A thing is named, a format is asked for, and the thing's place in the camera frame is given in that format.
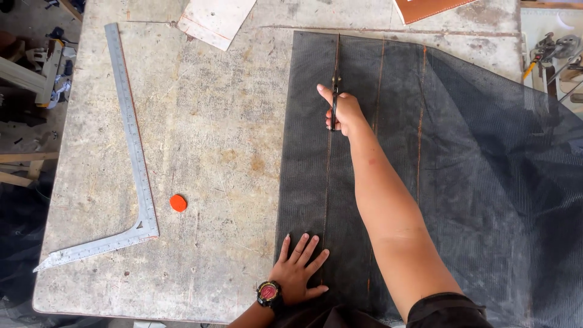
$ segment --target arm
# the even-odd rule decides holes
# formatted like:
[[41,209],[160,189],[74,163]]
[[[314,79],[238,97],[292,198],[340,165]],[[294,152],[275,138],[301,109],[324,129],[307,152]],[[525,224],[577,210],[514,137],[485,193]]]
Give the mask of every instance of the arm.
[[[329,89],[318,85],[318,91],[332,103]],[[350,141],[356,204],[382,276],[406,322],[418,300],[462,291],[441,261],[417,203],[382,151],[358,100],[343,93],[337,101],[335,127]],[[326,116],[329,128],[330,111]]]
[[[308,243],[309,237],[307,233],[302,235],[288,259],[287,252],[291,239],[290,235],[287,235],[283,240],[279,260],[271,269],[267,279],[268,281],[275,280],[281,286],[283,303],[287,306],[316,298],[328,291],[328,287],[324,285],[316,288],[306,288],[308,279],[318,271],[330,254],[325,249],[312,263],[306,266],[319,241],[319,237],[314,236]],[[231,322],[227,328],[267,328],[274,318],[275,315],[271,308],[263,307],[258,302],[253,302],[247,311]]]

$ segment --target metal l-square ruler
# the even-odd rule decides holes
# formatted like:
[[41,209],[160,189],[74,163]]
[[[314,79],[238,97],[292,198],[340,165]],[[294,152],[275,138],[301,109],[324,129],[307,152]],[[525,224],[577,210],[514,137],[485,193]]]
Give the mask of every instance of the metal l-square ruler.
[[50,253],[48,258],[34,268],[34,272],[156,239],[160,236],[142,149],[142,140],[140,139],[138,121],[136,119],[134,100],[129,88],[128,71],[121,47],[120,31],[117,23],[106,25],[105,30],[111,65],[113,66],[115,87],[120,101],[125,138],[128,142],[129,158],[132,163],[132,173],[134,174],[134,182],[138,193],[138,219],[129,230],[117,235]]

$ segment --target black sleeve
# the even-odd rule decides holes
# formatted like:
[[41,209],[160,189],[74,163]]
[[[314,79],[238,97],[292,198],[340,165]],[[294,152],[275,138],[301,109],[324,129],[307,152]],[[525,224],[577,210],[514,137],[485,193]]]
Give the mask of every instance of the black sleeve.
[[406,328],[492,328],[485,309],[460,294],[435,294],[413,305]]

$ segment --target red watch dial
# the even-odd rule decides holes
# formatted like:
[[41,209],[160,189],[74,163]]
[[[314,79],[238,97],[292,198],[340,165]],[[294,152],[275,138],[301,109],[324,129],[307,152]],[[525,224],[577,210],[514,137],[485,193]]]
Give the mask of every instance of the red watch dial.
[[278,290],[275,288],[274,285],[266,284],[263,286],[259,292],[261,298],[263,299],[272,299],[277,294]]

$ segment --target scissor handle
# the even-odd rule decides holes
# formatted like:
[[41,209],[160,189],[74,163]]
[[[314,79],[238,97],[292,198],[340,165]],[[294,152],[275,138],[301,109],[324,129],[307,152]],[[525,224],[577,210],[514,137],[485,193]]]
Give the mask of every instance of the scissor handle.
[[332,115],[330,116],[330,131],[336,131],[336,102],[338,101],[338,85],[332,88]]

